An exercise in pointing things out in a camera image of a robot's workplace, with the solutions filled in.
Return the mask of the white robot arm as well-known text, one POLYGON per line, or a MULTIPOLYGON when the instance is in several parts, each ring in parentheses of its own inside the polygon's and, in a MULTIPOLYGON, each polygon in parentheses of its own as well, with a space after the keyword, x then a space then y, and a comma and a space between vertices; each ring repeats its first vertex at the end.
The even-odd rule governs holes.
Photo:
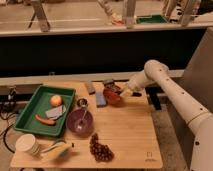
POLYGON ((175 83, 168 72, 167 65, 148 60, 144 69, 126 82, 120 96, 130 96, 157 83, 195 135, 190 171, 213 171, 213 113, 175 83))

